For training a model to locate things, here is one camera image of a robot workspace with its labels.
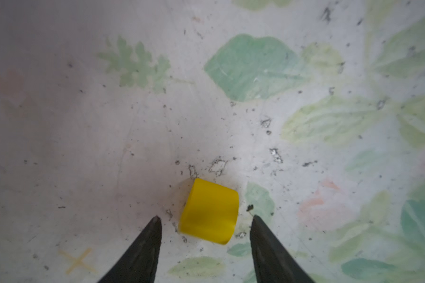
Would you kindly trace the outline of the yellow wooden block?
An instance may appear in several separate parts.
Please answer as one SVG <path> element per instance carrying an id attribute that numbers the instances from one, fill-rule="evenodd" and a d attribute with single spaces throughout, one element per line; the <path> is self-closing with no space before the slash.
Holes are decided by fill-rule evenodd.
<path id="1" fill-rule="evenodd" d="M 225 245 L 234 235 L 239 203 L 237 191 L 197 178 L 181 214 L 178 230 Z"/>

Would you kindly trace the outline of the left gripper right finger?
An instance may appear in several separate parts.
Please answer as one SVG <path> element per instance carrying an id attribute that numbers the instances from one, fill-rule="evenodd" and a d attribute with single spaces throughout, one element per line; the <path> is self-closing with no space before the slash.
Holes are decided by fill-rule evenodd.
<path id="1" fill-rule="evenodd" d="M 250 243 L 257 283 L 314 283 L 258 215 Z"/>

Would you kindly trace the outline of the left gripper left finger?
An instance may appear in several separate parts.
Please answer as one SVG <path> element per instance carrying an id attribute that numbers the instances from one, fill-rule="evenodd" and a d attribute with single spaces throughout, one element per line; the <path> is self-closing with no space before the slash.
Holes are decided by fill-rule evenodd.
<path id="1" fill-rule="evenodd" d="M 153 217 L 99 283 L 154 283 L 162 241 L 162 222 Z"/>

